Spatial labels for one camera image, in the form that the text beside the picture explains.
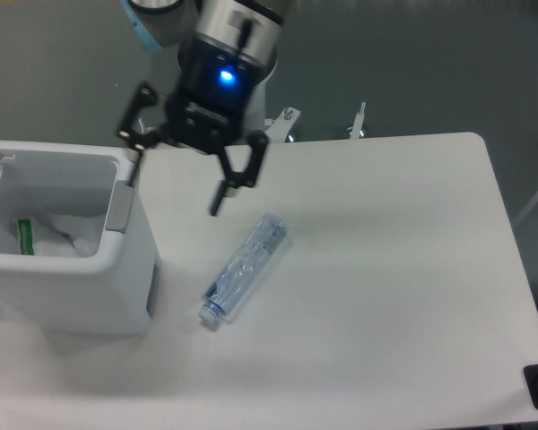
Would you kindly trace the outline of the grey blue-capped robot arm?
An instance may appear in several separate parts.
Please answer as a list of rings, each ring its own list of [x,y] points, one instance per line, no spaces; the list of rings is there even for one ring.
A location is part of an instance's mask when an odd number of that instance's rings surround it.
[[[181,75],[169,94],[140,82],[117,126],[139,167],[160,143],[214,155],[224,178],[210,206],[256,184],[270,137],[256,96],[273,71],[290,1],[125,1],[150,50],[178,45]]]

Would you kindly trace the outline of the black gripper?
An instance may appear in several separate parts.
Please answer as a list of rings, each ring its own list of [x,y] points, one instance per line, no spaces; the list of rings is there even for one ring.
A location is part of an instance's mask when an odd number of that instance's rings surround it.
[[[209,207],[216,217],[230,189],[256,186],[269,146],[268,135],[255,130],[247,135],[250,155],[242,171],[234,171],[226,146],[242,136],[247,104],[259,83],[263,67],[244,58],[234,58],[199,38],[188,45],[182,74],[165,105],[168,125],[159,125],[143,131],[140,114],[146,108],[161,107],[166,96],[156,91],[147,81],[141,81],[118,122],[116,135],[124,142],[127,153],[133,156],[133,170],[127,179],[135,186],[146,150],[165,143],[169,136],[174,142],[218,157],[224,178]]]

